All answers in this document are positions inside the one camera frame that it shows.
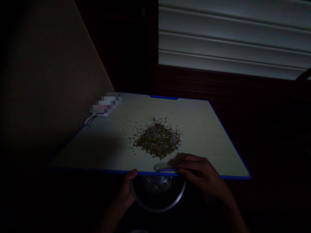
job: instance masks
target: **white blinds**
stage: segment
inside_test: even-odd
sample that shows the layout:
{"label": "white blinds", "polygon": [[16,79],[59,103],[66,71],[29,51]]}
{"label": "white blinds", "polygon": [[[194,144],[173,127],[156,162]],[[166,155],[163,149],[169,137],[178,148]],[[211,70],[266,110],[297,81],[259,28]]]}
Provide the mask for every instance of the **white blinds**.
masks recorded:
{"label": "white blinds", "polygon": [[159,0],[159,64],[294,80],[311,67],[311,4]]}

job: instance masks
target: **beige wall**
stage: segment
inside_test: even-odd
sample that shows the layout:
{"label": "beige wall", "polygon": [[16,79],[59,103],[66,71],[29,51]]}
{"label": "beige wall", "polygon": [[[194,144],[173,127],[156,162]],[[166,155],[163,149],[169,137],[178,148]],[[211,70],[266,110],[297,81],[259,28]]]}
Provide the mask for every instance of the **beige wall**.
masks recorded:
{"label": "beige wall", "polygon": [[73,0],[34,1],[6,58],[1,128],[11,174],[45,166],[113,91]]}

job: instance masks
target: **grain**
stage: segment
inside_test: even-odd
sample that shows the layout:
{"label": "grain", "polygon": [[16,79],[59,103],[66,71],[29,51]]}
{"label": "grain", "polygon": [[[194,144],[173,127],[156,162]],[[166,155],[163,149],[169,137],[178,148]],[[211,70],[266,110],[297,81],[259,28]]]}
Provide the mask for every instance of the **grain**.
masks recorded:
{"label": "grain", "polygon": [[134,134],[135,140],[133,146],[141,147],[152,157],[159,157],[160,160],[170,155],[180,146],[180,130],[165,126],[154,117],[151,119],[152,124],[145,125],[146,128],[136,128],[138,134]]}

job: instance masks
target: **white table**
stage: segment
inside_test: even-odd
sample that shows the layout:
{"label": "white table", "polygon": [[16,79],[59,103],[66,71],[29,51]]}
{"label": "white table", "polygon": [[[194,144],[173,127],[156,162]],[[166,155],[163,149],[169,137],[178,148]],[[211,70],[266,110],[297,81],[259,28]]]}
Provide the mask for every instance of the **white table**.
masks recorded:
{"label": "white table", "polygon": [[[250,179],[250,172],[208,101],[128,93],[122,93],[122,98],[122,105],[108,118],[96,117],[84,126],[51,166],[120,173],[136,168],[139,174],[155,175],[155,166],[166,167],[191,153],[208,158],[224,178]],[[162,160],[140,148],[131,149],[133,140],[129,137],[133,137],[135,126],[150,124],[151,117],[167,117],[167,124],[182,132],[182,145]]]}

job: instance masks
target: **stainless steel bowl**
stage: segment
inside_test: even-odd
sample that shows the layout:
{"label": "stainless steel bowl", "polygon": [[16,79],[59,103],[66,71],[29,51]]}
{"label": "stainless steel bowl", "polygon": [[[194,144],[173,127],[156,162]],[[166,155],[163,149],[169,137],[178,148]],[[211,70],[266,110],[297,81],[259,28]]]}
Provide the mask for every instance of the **stainless steel bowl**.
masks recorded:
{"label": "stainless steel bowl", "polygon": [[131,182],[137,203],[150,212],[172,208],[184,193],[186,180],[179,176],[137,176]]}

